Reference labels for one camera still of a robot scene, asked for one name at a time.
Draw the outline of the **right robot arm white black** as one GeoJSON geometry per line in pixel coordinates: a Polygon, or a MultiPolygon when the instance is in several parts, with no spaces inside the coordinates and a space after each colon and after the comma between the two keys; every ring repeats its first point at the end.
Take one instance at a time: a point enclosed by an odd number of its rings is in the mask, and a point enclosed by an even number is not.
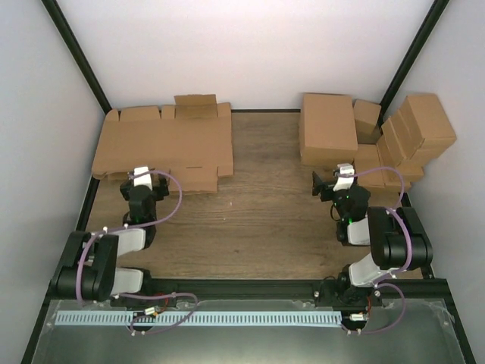
{"type": "Polygon", "coordinates": [[[433,248],[412,207],[370,207],[371,192],[358,185],[354,168],[340,165],[334,180],[312,173],[312,194],[331,202],[337,212],[336,238],[344,246],[369,246],[370,252],[333,278],[325,278],[314,293],[323,305],[363,305],[380,282],[428,266],[433,248]]]}

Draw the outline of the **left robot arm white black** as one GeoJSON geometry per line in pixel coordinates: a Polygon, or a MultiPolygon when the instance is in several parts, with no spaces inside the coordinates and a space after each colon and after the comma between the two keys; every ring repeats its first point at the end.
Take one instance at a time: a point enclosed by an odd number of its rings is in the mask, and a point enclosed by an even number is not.
{"type": "Polygon", "coordinates": [[[125,276],[128,297],[137,306],[147,306],[155,288],[143,280],[137,269],[117,268],[117,258],[148,248],[156,234],[156,202],[170,194],[167,178],[161,175],[128,179],[120,192],[128,202],[122,227],[100,233],[70,233],[52,277],[49,290],[54,297],[68,300],[107,300],[114,294],[115,281],[125,276]]]}

